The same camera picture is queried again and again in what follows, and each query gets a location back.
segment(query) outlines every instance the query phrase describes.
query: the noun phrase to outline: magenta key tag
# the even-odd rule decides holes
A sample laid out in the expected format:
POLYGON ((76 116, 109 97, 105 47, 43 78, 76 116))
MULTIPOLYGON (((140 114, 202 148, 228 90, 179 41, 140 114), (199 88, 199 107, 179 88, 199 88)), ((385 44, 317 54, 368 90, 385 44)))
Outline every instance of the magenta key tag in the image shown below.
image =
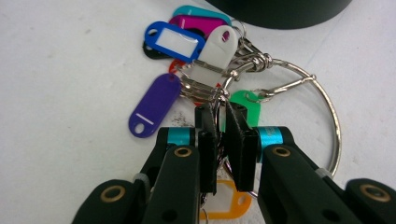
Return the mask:
POLYGON ((129 118, 131 133, 140 138, 155 133, 180 91, 180 79, 176 75, 167 73, 157 77, 129 118))
POLYGON ((205 39, 210 36, 210 33, 221 25, 228 25, 227 21, 220 18, 213 17, 199 17, 189 15, 178 15, 169 21, 184 30, 199 30, 205 35, 205 39))

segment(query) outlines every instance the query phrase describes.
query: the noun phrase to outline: yellow key tag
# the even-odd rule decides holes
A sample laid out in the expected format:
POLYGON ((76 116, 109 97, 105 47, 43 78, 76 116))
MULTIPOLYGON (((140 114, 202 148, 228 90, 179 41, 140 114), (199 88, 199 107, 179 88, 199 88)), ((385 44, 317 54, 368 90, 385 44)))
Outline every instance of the yellow key tag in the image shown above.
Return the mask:
MULTIPOLYGON (((204 209, 208 219, 233 219, 246 213, 251 204, 251 197, 245 192, 238 192, 232 180, 218 180, 216 196, 209 194, 204 209)), ((200 219, 205 220, 203 211, 200 219)))

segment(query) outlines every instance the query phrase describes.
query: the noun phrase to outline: white table surface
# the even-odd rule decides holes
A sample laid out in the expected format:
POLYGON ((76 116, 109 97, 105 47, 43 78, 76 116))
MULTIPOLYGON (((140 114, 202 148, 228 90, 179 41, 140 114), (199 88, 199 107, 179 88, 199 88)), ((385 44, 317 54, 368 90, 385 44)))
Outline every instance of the white table surface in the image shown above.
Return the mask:
MULTIPOLYGON (((155 143, 133 137, 128 118, 170 61, 153 61, 143 33, 181 5, 205 1, 0 1, 0 222, 70 223, 109 179, 132 180, 155 143)), ((354 0, 335 18, 299 30, 247 26, 274 58, 318 76, 336 107, 343 153, 334 181, 368 177, 396 188, 396 2, 354 0)), ((282 69, 248 74, 233 91, 297 78, 282 69)), ((178 99, 163 126, 193 124, 178 99)), ((310 85, 262 105, 261 126, 285 125, 326 167, 331 118, 310 85)), ((258 223, 254 203, 240 219, 258 223)))

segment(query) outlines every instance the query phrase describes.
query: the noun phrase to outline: black cylindrical object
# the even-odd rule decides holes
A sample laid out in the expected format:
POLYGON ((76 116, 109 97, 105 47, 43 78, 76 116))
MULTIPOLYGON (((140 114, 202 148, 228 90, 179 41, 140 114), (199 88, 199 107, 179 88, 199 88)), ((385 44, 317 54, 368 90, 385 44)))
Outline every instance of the black cylindrical object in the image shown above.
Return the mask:
POLYGON ((351 0, 206 0, 228 15, 252 25, 298 29, 327 21, 351 0))

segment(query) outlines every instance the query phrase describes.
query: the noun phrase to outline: green key tag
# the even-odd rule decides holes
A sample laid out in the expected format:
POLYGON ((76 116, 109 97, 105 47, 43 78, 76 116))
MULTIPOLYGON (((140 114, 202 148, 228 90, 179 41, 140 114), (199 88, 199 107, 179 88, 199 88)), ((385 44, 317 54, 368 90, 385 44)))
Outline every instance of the green key tag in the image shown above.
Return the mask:
POLYGON ((230 99, 231 102, 243 105, 247 108, 247 124, 250 127, 259 126, 260 110, 262 107, 260 103, 252 102, 256 100, 259 100, 259 98, 251 91, 236 91, 230 99))

